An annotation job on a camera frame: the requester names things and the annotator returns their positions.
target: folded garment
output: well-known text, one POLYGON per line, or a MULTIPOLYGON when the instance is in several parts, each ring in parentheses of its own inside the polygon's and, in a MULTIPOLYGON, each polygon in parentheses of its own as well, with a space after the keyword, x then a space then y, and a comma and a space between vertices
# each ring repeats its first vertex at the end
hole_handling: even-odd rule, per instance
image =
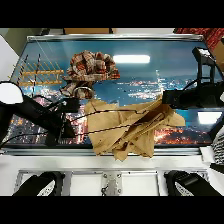
POLYGON ((107 129, 103 132, 91 133, 89 138, 97 155, 112 152, 115 159, 122 161, 131 152, 152 157, 155 130, 185 126, 184 118, 175 113, 169 105, 162 104, 161 96, 153 102, 123 107, 91 99, 85 106, 85 114, 105 110, 117 111, 89 115, 89 132, 107 129))
POLYGON ((93 97, 93 91, 90 89, 96 81, 120 78, 115 62, 109 54, 92 53, 86 50, 72 57, 67 74, 69 76, 62 76, 67 85, 60 89, 61 93, 82 99, 93 97))

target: metal bracket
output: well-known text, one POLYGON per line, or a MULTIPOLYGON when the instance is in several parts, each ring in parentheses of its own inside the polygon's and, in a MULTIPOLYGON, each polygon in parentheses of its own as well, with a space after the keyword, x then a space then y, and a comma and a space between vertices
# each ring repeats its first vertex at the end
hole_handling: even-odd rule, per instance
POLYGON ((121 172, 103 172, 102 196, 119 196, 122 193, 121 172))

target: brown towel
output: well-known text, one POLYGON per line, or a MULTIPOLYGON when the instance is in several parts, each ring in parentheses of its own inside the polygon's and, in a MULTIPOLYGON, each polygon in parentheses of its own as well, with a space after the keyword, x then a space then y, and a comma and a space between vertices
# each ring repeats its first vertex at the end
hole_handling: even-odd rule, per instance
POLYGON ((112 152, 114 157, 125 160, 132 152, 145 157, 154 153, 154 131, 161 128, 185 126, 185 120, 169 106, 158 100, 142 104, 117 107, 104 101, 91 99, 85 106, 85 114, 104 110, 136 110, 96 113, 88 116, 88 131, 121 127, 89 134, 97 155, 112 152))

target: brown object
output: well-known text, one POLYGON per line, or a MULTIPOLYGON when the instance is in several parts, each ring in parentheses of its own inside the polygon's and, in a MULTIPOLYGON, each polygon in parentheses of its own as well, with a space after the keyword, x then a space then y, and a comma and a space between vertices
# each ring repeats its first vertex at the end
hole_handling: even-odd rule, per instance
POLYGON ((109 28, 64 28, 66 34, 109 34, 109 28))
POLYGON ((154 131, 161 128, 185 126, 185 120, 169 106, 162 104, 162 97, 154 102, 117 107, 92 99, 85 106, 85 114, 104 110, 136 110, 96 113, 88 116, 88 131, 110 129, 89 134, 97 155, 112 152, 115 159, 125 160, 128 153, 152 157, 154 131))
POLYGON ((224 44, 219 41, 213 51, 213 55, 216 57, 216 63, 220 67, 221 71, 224 72, 224 44))

